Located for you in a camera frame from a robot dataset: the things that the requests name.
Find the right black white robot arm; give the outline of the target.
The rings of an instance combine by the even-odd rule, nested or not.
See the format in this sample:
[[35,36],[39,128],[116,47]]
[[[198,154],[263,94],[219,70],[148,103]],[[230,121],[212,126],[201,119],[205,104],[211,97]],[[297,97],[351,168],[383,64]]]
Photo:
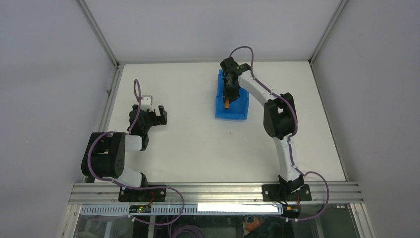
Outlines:
[[222,111],[227,112],[241,98],[241,91],[252,95],[263,106],[263,127],[274,141],[280,165],[279,186],[272,198],[291,201],[304,185],[303,175],[293,162],[295,154],[292,137],[297,133],[298,121],[294,98],[290,93],[277,94],[258,80],[252,66],[237,63],[228,57],[220,63]]

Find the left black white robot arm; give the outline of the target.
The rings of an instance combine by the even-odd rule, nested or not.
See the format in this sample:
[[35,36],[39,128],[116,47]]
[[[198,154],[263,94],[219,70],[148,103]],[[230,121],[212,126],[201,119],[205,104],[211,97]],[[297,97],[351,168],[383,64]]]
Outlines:
[[136,201],[146,200],[149,196],[147,178],[144,173],[125,165],[125,153],[145,151],[149,130],[167,124],[164,106],[159,105],[158,112],[153,106],[133,105],[127,132],[93,132],[82,159],[82,174],[129,188]]

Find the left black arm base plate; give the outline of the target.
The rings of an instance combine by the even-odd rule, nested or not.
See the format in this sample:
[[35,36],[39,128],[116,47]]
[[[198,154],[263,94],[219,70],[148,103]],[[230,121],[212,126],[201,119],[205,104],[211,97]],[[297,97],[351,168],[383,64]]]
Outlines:
[[118,195],[119,202],[165,202],[166,189],[153,188],[147,190],[120,189]]

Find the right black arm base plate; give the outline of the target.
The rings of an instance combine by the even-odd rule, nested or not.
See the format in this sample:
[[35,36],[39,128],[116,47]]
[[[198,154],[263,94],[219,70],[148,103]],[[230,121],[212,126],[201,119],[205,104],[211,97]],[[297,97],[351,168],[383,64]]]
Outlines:
[[286,188],[280,184],[263,184],[262,197],[264,202],[312,201],[312,195],[308,184],[304,184],[302,187],[292,192],[288,192]]

